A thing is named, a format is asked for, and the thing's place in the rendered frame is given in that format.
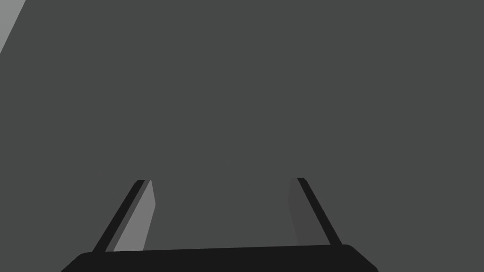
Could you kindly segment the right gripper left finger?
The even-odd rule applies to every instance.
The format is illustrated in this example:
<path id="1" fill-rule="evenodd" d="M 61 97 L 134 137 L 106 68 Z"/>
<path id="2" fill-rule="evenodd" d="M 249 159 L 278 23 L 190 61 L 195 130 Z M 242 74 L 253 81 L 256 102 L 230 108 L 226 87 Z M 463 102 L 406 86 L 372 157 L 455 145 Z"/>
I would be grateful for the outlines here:
<path id="1" fill-rule="evenodd" d="M 110 220 L 93 252 L 144 250 L 155 208 L 152 180 L 137 180 Z"/>

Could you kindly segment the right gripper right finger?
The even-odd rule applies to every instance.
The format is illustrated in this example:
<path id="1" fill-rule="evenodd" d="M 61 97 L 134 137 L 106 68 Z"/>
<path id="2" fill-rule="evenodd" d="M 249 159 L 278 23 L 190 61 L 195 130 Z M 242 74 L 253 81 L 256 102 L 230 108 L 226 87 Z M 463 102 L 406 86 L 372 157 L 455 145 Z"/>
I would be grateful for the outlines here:
<path id="1" fill-rule="evenodd" d="M 291 178 L 288 208 L 297 245 L 342 245 L 339 236 L 306 179 Z"/>

